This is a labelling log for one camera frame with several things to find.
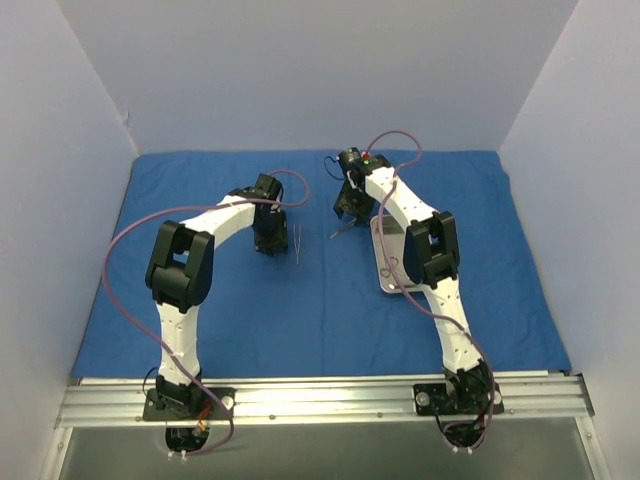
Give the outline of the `steel forceps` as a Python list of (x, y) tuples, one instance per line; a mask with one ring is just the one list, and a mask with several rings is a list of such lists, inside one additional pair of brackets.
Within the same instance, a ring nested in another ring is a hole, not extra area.
[(359, 221), (358, 219), (353, 219), (350, 222), (346, 223), (345, 225), (341, 226), (336, 232), (332, 233), (330, 235), (330, 239), (334, 239), (339, 235), (342, 235), (344, 233), (346, 233), (349, 229), (358, 226), (361, 224), (361, 221)]

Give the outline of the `blue surgical drape cloth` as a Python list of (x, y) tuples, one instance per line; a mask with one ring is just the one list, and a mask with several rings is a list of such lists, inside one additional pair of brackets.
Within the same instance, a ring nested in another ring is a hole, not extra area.
[[(73, 367), (76, 377), (140, 378), (159, 364), (160, 321), (144, 277), (160, 219), (277, 172), (302, 225), (294, 243), (269, 257), (244, 230), (215, 253), (211, 291), (198, 319), (198, 355), (213, 378), (434, 374), (442, 369), (434, 322), (379, 285), (369, 229), (341, 226), (333, 211), (340, 184), (324, 151), (149, 154), (132, 167), (107, 285), (95, 298)], [(497, 371), (569, 370), (511, 197), (490, 151), (388, 151), (426, 203), (456, 221), (460, 293), (473, 337)]]

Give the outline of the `steel instrument tray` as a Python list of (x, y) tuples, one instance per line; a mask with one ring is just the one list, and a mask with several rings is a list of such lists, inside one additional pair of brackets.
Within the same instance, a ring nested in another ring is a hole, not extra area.
[(404, 265), (405, 232), (388, 214), (379, 228), (378, 217), (370, 219), (370, 231), (375, 255), (376, 271), (381, 290), (388, 295), (401, 294), (400, 284), (409, 293), (418, 293), (421, 287), (407, 275)]

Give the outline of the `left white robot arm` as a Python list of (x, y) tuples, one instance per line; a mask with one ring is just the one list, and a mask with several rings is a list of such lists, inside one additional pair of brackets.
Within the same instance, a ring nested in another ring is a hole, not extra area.
[(194, 417), (202, 405), (197, 354), (200, 305), (211, 289), (215, 249), (244, 229), (252, 229), (257, 252), (275, 256), (288, 250), (286, 213), (276, 203), (284, 187), (261, 174), (252, 187), (235, 189), (214, 208), (182, 222), (165, 221), (156, 236), (145, 283), (151, 290), (165, 346), (156, 392), (179, 419)]

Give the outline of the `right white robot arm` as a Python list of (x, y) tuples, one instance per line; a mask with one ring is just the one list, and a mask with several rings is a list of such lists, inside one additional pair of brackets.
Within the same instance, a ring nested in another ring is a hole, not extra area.
[(356, 148), (340, 152), (335, 161), (344, 175), (334, 204), (363, 220), (375, 203), (378, 215), (389, 213), (404, 233), (403, 258), (398, 261), (409, 280), (420, 288), (435, 321), (442, 349), (444, 400), (464, 413), (480, 404), (493, 405), (495, 381), (480, 347), (474, 342), (459, 288), (460, 254), (456, 224), (449, 212), (439, 212), (415, 194), (382, 155)]

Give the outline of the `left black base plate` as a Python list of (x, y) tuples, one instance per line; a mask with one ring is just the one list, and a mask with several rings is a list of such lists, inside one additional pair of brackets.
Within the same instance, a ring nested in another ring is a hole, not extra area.
[(230, 387), (210, 387), (209, 392), (224, 404), (227, 413), (197, 387), (189, 387), (181, 399), (159, 393), (156, 388), (146, 391), (146, 401), (142, 413), (144, 421), (173, 422), (186, 420), (226, 420), (233, 415), (232, 403), (236, 390)]

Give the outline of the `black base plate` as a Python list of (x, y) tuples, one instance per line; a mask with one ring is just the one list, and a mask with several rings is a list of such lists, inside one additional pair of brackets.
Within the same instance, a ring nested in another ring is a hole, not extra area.
[(197, 387), (189, 387), (181, 399), (159, 393), (156, 388), (146, 391), (146, 401), (142, 413), (144, 421), (173, 422), (186, 420), (226, 420), (233, 415), (232, 403), (236, 390), (230, 387), (210, 387), (209, 392), (224, 404), (227, 413)]
[(412, 386), (418, 416), (478, 416), (488, 414), (490, 387), (480, 382), (418, 383)]

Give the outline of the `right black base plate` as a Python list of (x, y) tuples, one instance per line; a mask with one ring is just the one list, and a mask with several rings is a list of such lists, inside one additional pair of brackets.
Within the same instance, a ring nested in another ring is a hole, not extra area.
[(480, 382), (418, 383), (412, 386), (418, 416), (478, 416), (488, 414), (490, 387)]

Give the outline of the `aluminium front rail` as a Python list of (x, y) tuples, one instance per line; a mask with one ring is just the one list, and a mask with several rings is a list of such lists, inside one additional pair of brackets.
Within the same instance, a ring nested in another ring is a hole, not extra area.
[[(440, 375), (228, 379), (233, 420), (245, 425), (415, 422), (413, 388), (437, 384)], [(593, 415), (579, 376), (541, 371), (499, 373), (499, 419)], [(66, 428), (151, 427), (139, 380), (89, 378), (67, 388), (56, 424)]]

